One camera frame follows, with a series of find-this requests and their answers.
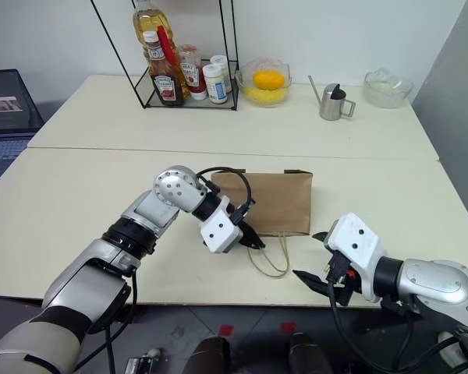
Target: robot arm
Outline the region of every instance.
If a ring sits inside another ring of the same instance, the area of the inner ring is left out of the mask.
[[[253,228],[243,221],[249,205],[238,210],[229,198],[218,196],[183,166],[163,171],[154,188],[145,192],[121,217],[54,280],[47,290],[43,312],[0,340],[0,373],[72,372],[87,333],[103,330],[124,306],[131,277],[145,255],[177,218],[191,213],[211,252],[228,252],[237,242],[264,247]]]
[[[332,253],[326,280],[340,284],[335,295],[348,305],[351,294],[366,300],[401,301],[410,311],[458,338],[468,351],[468,268],[452,261],[401,261],[386,256],[379,237],[353,213],[340,217],[325,235]],[[295,272],[313,290],[328,295],[327,284],[305,272]]]

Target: cooking oil bottle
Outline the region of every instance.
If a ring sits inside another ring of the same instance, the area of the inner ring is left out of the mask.
[[[146,56],[147,45],[144,40],[144,31],[158,31],[158,27],[163,26],[168,36],[168,42],[176,56],[176,61],[179,61],[179,55],[175,43],[173,43],[173,32],[165,14],[149,0],[136,0],[135,1],[135,13],[133,14],[133,27],[137,39],[144,48],[144,56]],[[179,77],[180,87],[184,97],[190,95],[189,88],[187,87],[186,78],[180,70],[179,64],[175,67],[177,75]]]

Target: yellow lemon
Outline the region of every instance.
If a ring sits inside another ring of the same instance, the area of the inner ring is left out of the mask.
[[[284,76],[275,70],[260,70],[253,74],[253,84],[260,90],[277,90],[284,85]]]

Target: white jar lid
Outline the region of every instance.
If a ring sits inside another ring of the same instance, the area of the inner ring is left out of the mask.
[[[227,57],[225,57],[224,55],[213,56],[212,58],[210,58],[210,62],[212,64],[219,64],[222,66],[222,68],[227,67]]]
[[[156,41],[159,41],[158,33],[156,33],[156,31],[144,31],[142,36],[144,37],[144,41],[147,43],[155,43]]]
[[[218,64],[209,64],[203,66],[203,74],[208,78],[216,78],[222,75],[222,67]]]

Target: clear glass bowl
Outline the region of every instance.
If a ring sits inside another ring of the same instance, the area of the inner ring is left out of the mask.
[[[380,108],[398,108],[412,89],[413,84],[409,80],[383,68],[369,72],[364,78],[366,100]]]
[[[253,83],[253,74],[260,70],[275,70],[284,76],[284,85],[277,90],[261,90]],[[236,82],[243,96],[261,107],[274,107],[288,97],[291,85],[289,65],[271,58],[257,58],[236,72]]]

